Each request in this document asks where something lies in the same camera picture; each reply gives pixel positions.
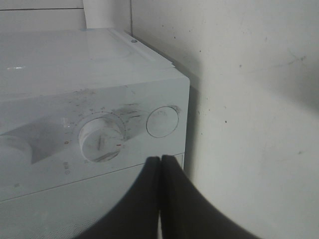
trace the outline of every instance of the round button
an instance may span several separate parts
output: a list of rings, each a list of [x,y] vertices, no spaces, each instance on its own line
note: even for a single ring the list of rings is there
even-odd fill
[[[120,153],[124,136],[118,124],[108,118],[86,123],[79,133],[83,156],[93,162],[108,161]]]
[[[153,111],[147,121],[149,134],[163,138],[171,134],[178,125],[178,114],[171,107],[161,107]]]
[[[21,183],[28,176],[32,149],[23,138],[0,136],[0,186]]]

